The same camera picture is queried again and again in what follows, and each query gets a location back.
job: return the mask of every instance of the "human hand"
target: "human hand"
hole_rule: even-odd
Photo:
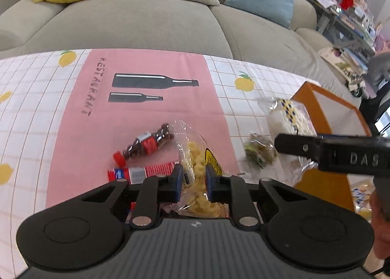
[[[370,204],[371,226],[375,235],[374,253],[379,259],[386,259],[390,256],[390,222],[387,222],[382,214],[382,203],[376,191],[371,194]]]

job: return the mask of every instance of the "screw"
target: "screw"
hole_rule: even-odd
[[[133,219],[133,224],[137,226],[147,226],[152,222],[152,219],[147,216],[137,216]]]
[[[248,226],[248,227],[255,226],[255,225],[257,225],[258,222],[259,222],[259,220],[253,216],[244,216],[244,217],[240,218],[240,220],[239,220],[239,223],[241,225]]]

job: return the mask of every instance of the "black bottle illustration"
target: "black bottle illustration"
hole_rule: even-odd
[[[165,75],[115,74],[115,88],[167,89],[171,87],[198,87],[197,80],[172,79]]]
[[[143,93],[123,93],[123,92],[111,92],[108,97],[109,102],[126,102],[126,103],[139,103],[145,101],[163,101],[163,97],[157,97],[155,95],[145,95]]]

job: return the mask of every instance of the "beige sofa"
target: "beige sofa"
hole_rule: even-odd
[[[184,0],[85,0],[70,5],[22,0],[0,15],[0,58],[80,48],[145,48],[233,58],[317,80],[359,105],[318,56],[330,45],[317,18],[295,0],[291,30],[223,5]]]

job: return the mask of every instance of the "lemon print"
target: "lemon print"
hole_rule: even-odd
[[[74,51],[65,51],[61,54],[61,58],[58,61],[58,64],[64,68],[65,66],[70,65],[72,62],[76,60],[76,53]]]
[[[251,92],[255,88],[255,83],[253,80],[245,72],[242,72],[242,75],[240,76],[241,78],[237,78],[234,82],[235,88],[237,90]]]
[[[0,165],[0,185],[8,182],[13,171],[14,170],[8,164]]]
[[[5,100],[9,99],[12,95],[11,91],[5,92],[2,95],[0,95],[0,103],[3,103]]]

